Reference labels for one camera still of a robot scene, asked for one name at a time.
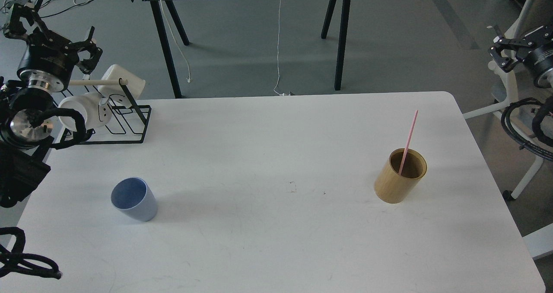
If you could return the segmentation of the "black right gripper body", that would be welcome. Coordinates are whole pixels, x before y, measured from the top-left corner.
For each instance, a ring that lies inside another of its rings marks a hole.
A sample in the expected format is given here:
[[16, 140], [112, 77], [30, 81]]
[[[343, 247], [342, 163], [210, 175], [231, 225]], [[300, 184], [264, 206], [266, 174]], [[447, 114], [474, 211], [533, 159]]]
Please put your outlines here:
[[537, 47], [523, 60], [524, 67], [531, 73], [534, 86], [551, 86], [553, 78], [553, 43]]

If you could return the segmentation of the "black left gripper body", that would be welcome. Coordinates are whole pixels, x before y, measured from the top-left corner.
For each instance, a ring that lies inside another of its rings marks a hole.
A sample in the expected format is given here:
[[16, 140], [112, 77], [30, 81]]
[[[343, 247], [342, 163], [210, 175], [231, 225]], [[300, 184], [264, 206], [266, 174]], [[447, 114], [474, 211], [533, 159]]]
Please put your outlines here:
[[26, 42], [26, 50], [20, 61], [17, 76], [27, 79], [28, 71], [40, 71], [49, 73], [59, 80], [69, 80], [74, 67], [79, 62], [79, 56], [75, 51], [68, 51], [65, 46], [71, 40], [53, 31], [49, 36], [34, 29]]

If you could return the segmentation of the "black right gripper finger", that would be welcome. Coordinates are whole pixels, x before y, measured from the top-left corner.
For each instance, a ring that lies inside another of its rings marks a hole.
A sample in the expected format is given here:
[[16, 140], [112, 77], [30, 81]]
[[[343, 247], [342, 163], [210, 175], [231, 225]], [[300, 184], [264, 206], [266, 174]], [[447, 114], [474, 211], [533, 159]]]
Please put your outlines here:
[[[489, 54], [494, 59], [496, 65], [503, 70], [505, 73], [511, 72], [519, 63], [522, 62], [520, 58], [517, 57], [517, 54], [525, 45], [494, 45], [490, 47]], [[514, 51], [514, 58], [502, 55], [504, 50]]]
[[497, 49], [535, 49], [551, 43], [553, 29], [551, 24], [542, 25], [515, 38], [506, 38], [497, 25], [494, 25], [494, 31], [496, 32], [497, 37], [494, 45]]

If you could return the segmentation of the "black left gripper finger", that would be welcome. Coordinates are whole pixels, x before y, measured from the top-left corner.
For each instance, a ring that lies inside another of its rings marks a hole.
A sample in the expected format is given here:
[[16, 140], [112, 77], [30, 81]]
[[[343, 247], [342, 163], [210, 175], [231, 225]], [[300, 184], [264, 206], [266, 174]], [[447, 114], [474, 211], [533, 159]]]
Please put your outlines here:
[[29, 26], [37, 25], [38, 29], [34, 29], [34, 35], [42, 35], [49, 39], [49, 29], [39, 16], [39, 6], [26, 2], [21, 4], [14, 2], [9, 9], [8, 19], [3, 25], [3, 35], [9, 39], [30, 41], [28, 29], [24, 26], [22, 19], [25, 19]]
[[[90, 75], [91, 72], [95, 70], [103, 53], [103, 50], [97, 47], [93, 39], [94, 32], [95, 27], [91, 26], [84, 41], [71, 43], [71, 62], [77, 66], [83, 74], [87, 75]], [[83, 51], [89, 53], [89, 58], [81, 59], [79, 57], [79, 53]]]

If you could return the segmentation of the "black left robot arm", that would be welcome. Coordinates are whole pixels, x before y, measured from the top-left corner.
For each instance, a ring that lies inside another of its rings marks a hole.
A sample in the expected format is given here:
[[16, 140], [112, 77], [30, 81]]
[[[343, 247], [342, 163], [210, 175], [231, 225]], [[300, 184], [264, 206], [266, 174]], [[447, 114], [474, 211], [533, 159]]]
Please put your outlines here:
[[48, 29], [39, 16], [41, 0], [16, 1], [2, 27], [6, 38], [25, 41], [16, 72], [1, 80], [1, 207], [23, 201], [50, 172], [44, 163], [49, 149], [67, 149], [87, 141], [82, 115], [56, 107], [52, 94], [67, 90], [75, 67], [85, 74], [97, 66], [102, 49], [93, 41], [71, 41]]

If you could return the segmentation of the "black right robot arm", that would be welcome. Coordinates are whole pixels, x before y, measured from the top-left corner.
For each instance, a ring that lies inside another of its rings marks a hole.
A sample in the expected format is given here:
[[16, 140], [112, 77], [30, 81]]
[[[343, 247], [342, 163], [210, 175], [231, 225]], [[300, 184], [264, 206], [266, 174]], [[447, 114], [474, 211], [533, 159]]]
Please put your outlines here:
[[[539, 26], [519, 38], [506, 38], [497, 25], [492, 26], [492, 29], [496, 32], [496, 38], [494, 44], [489, 48], [489, 54], [496, 68], [508, 74], [517, 64], [523, 64], [527, 71], [531, 73], [535, 87], [543, 89], [552, 87], [552, 25]], [[535, 98], [525, 98], [510, 103], [500, 116], [502, 128], [522, 149], [552, 161], [551, 151], [523, 138], [521, 134], [515, 131], [510, 121], [511, 113], [516, 108], [525, 105], [537, 106], [534, 111], [531, 130], [541, 143], [551, 147], [553, 144], [552, 137], [547, 135], [542, 128], [543, 121], [547, 117], [552, 117], [553, 102], [551, 96], [545, 102], [540, 102]]]

